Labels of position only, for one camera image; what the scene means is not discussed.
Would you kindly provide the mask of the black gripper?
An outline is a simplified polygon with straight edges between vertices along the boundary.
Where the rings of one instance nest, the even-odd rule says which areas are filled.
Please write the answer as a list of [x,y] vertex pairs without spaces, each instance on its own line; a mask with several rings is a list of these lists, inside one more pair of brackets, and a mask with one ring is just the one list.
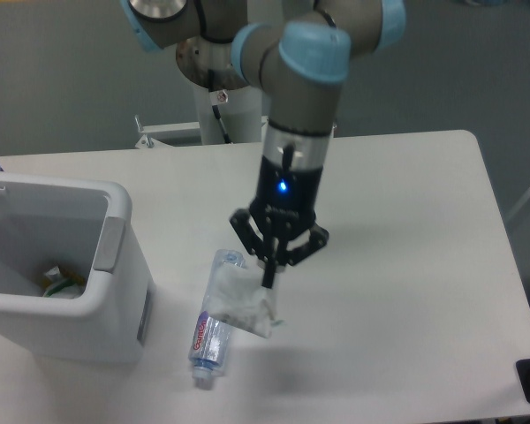
[[[230,224],[243,247],[263,262],[262,287],[273,287],[276,275],[324,248],[329,232],[316,222],[314,205],[323,167],[283,170],[263,156],[255,198],[248,208],[236,209]],[[253,218],[260,237],[250,224]],[[274,238],[266,234],[267,218]]]

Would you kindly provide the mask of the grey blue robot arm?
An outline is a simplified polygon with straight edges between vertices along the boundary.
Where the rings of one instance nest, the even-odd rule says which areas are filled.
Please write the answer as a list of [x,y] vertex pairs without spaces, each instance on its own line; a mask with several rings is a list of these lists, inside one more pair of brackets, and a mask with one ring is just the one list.
[[124,1],[142,47],[200,37],[230,49],[241,83],[270,99],[256,194],[230,219],[272,288],[276,274],[326,246],[314,205],[349,63],[385,49],[405,31],[400,1],[316,1],[282,26],[247,20],[244,1]]

